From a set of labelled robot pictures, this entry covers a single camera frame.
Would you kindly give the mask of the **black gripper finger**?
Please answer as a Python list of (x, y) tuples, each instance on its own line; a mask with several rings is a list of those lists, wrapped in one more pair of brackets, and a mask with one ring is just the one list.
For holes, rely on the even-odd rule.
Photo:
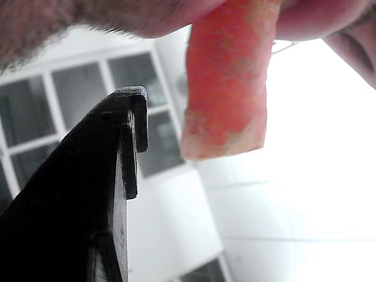
[(96, 105), (1, 215), (2, 281), (127, 281), (127, 201), (148, 148), (147, 92)]

